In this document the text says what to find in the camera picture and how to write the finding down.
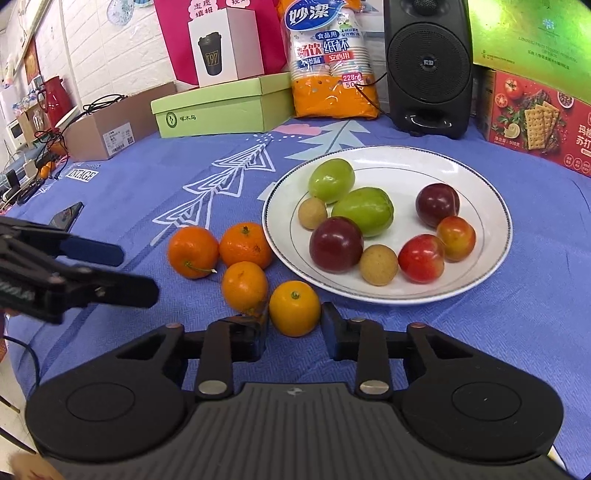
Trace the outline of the small green apple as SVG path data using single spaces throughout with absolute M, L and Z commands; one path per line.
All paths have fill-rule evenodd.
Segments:
M 355 184 L 356 175 L 351 164 L 342 158 L 329 159 L 318 165 L 308 179 L 308 193 L 325 204 L 338 202 Z

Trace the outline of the orange paper cup package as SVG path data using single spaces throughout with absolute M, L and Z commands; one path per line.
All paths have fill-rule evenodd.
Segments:
M 280 1 L 298 118 L 379 116 L 376 77 L 358 16 L 360 1 Z

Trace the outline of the red yellow nectarine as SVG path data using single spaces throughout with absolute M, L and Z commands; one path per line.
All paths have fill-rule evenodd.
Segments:
M 446 258 L 452 262 L 466 259 L 474 250 L 477 239 L 472 225 L 459 216 L 443 219 L 437 227 L 437 236 L 443 242 Z

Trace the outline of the green gift box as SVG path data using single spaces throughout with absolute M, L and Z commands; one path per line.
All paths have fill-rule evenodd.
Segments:
M 468 3 L 474 63 L 590 102 L 590 8 L 581 1 Z

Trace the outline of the black speaker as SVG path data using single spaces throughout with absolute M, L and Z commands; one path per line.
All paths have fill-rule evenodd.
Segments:
M 468 128 L 473 46 L 463 0 L 384 2 L 389 116 L 416 135 L 461 138 Z

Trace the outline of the light green shoe box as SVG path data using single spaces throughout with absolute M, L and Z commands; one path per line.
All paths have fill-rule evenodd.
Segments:
M 264 133 L 294 117 L 287 72 L 196 88 L 151 102 L 160 136 Z

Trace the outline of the dark red plum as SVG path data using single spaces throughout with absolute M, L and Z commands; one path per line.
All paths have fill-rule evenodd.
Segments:
M 437 228 L 447 217 L 458 216 L 460 198 L 451 186 L 435 183 L 424 187 L 415 200 L 419 218 L 429 227 Z
M 331 217 L 311 234 L 311 260 L 329 273 L 345 273 L 360 262 L 363 254 L 363 234 L 346 217 Z

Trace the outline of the brown shipping carton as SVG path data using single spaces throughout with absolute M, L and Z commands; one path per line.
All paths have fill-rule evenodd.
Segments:
M 154 134 L 157 124 L 151 103 L 176 93 L 176 85 L 168 82 L 76 120 L 63 133 L 69 157 L 74 161 L 108 160 Z

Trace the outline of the red tomato fruit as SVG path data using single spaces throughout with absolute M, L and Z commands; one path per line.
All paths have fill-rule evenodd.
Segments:
M 399 266 L 414 283 L 428 284 L 439 279 L 445 270 L 445 252 L 441 240 L 432 234 L 408 240 L 398 255 Z

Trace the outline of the small tan longan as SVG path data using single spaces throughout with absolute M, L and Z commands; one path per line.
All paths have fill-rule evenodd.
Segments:
M 328 219 L 328 211 L 321 199 L 311 197 L 304 200 L 297 210 L 297 218 L 301 227 L 308 231 L 314 231 L 325 220 Z

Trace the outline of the red cracker box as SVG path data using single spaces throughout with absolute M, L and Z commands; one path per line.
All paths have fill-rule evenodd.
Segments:
M 478 85 L 476 119 L 487 141 L 590 175 L 588 104 L 502 71 L 484 71 Z

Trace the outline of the large green apple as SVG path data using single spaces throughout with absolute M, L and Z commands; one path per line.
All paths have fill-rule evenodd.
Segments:
M 362 187 L 342 197 L 332 208 L 332 217 L 353 221 L 370 238 L 381 235 L 394 222 L 394 204 L 389 195 L 377 187 Z

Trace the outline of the red kettle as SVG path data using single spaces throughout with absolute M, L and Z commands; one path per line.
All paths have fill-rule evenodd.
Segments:
M 54 76 L 42 84 L 37 93 L 37 101 L 42 111 L 47 115 L 51 128 L 55 128 L 73 108 L 70 96 L 59 76 Z

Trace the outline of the black smartphone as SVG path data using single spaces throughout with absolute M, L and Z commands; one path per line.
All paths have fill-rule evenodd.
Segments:
M 53 228 L 69 232 L 83 208 L 84 204 L 77 202 L 55 214 L 50 220 L 49 225 Z

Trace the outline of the white cup box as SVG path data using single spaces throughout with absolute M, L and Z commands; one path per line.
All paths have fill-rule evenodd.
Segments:
M 206 7 L 197 11 L 188 31 L 200 88 L 263 75 L 252 10 Z

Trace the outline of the yellow orange tangerine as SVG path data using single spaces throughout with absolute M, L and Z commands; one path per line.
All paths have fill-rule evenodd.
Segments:
M 273 326 L 281 334 L 303 337 L 317 327 L 321 318 L 321 302 L 307 283 L 287 281 L 271 294 L 269 311 Z

